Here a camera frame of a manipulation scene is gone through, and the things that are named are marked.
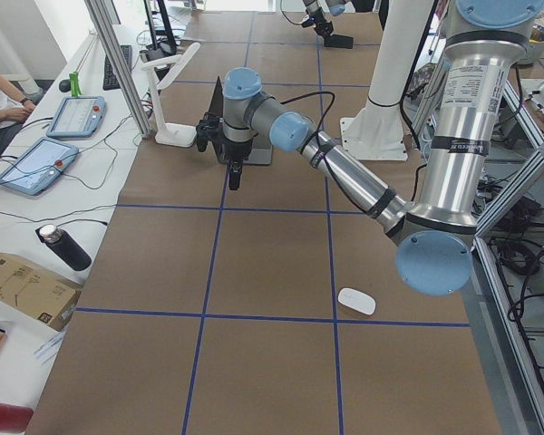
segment red cup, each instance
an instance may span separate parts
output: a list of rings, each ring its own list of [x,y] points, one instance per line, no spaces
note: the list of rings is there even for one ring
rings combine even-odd
[[[0,403],[0,432],[20,433],[26,430],[34,411],[24,406]]]

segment white table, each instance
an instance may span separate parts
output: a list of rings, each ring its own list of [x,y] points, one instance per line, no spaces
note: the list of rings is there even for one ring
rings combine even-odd
[[[120,44],[132,45],[132,63],[135,63],[140,49],[136,43],[137,32],[119,25],[115,27],[115,33]],[[28,122],[54,115],[61,99],[70,94],[69,92],[60,92],[58,82],[68,78],[68,74],[76,69],[92,38],[92,35],[87,37],[57,77],[51,89],[45,94]],[[97,143],[115,129],[120,120],[130,115],[121,90],[102,90],[104,57],[104,50],[100,42],[97,41],[79,71],[83,95],[101,95],[107,102],[107,112],[95,134],[87,140],[73,141],[80,149],[89,148]],[[146,75],[140,70],[140,66],[141,62],[137,62],[132,71],[132,78],[139,95],[142,96],[146,92],[148,84]],[[45,125],[45,122],[38,122],[22,130],[4,154],[21,155],[37,139],[44,136],[45,129],[43,127]],[[0,210],[37,220],[61,216],[75,210],[115,204],[139,143],[138,130],[132,119],[128,119],[107,141],[117,150],[118,156],[110,176],[101,188],[90,190],[76,179],[60,177],[49,189],[34,198],[17,194],[9,188],[0,186]],[[113,155],[114,152],[101,143],[91,150],[79,154],[66,173],[79,177],[91,186],[98,186],[112,162]],[[0,162],[0,173],[6,168],[7,163]],[[108,221],[112,212],[113,208],[103,208],[44,223],[62,223],[74,218]],[[17,217],[0,215],[0,252],[24,256],[60,275],[83,284],[89,275],[90,268],[82,272],[74,272],[50,249],[41,244],[34,230],[44,223],[29,223]],[[75,222],[64,228],[94,259],[106,227],[92,222]],[[53,337],[56,331],[1,302],[0,322],[5,323],[7,329],[7,337],[0,349],[0,401],[34,408],[40,398],[54,358],[41,365],[34,358],[33,351]]]

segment black keyboard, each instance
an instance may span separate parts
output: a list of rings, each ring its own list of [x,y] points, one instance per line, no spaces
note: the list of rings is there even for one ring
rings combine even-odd
[[[131,58],[133,55],[133,49],[130,45],[122,45],[121,51],[123,52],[123,57],[125,58],[125,62],[127,63],[127,66],[131,68]],[[109,57],[105,56],[105,71],[104,71],[104,77],[102,79],[102,89],[104,91],[110,91],[111,89],[119,89],[121,86],[119,85],[119,81],[117,80],[117,77],[112,71],[111,62],[109,62]]]

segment person's hand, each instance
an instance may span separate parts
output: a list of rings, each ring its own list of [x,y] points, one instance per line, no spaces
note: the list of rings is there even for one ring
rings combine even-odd
[[[13,107],[5,109],[5,121],[24,122],[30,116],[30,111],[24,107]]]
[[[28,113],[32,113],[34,111],[34,109],[36,109],[36,106],[34,105],[34,103],[32,101],[26,100],[24,102],[24,108],[29,111]]]

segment blue and white tablet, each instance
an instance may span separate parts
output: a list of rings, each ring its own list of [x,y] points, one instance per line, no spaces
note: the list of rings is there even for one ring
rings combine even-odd
[[[88,138],[99,127],[106,108],[103,97],[65,97],[46,136],[55,139]]]
[[[78,153],[79,149],[70,143],[41,138],[0,174],[0,185],[38,195],[53,184]]]

